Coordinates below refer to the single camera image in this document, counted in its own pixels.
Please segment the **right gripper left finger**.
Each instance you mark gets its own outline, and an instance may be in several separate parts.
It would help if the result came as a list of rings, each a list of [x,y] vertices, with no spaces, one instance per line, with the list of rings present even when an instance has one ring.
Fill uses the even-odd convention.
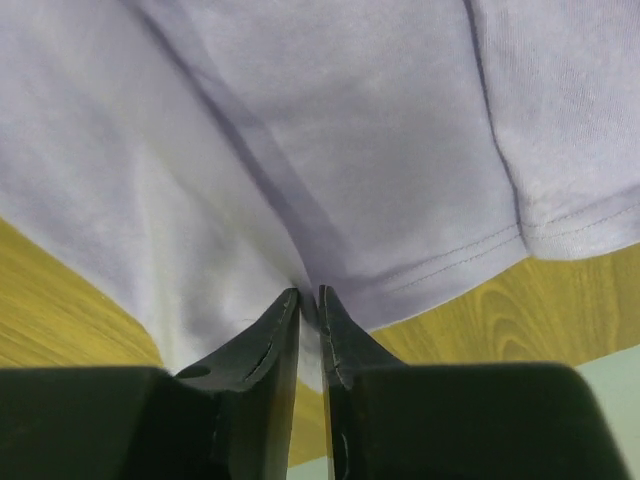
[[[207,468],[215,479],[284,479],[297,379],[300,294],[177,375],[213,400]]]

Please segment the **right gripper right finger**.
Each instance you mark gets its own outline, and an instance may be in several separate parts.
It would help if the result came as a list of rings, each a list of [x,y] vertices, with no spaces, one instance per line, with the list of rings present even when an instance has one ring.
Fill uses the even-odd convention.
[[[328,285],[319,287],[318,322],[330,477],[363,479],[366,462],[354,380],[363,373],[405,363],[351,318]]]

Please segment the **lavender t shirt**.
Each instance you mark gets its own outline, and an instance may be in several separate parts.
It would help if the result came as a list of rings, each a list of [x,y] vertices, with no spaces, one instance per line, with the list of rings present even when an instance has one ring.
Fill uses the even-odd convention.
[[[635,1],[5,1],[1,215],[179,371],[639,240]]]

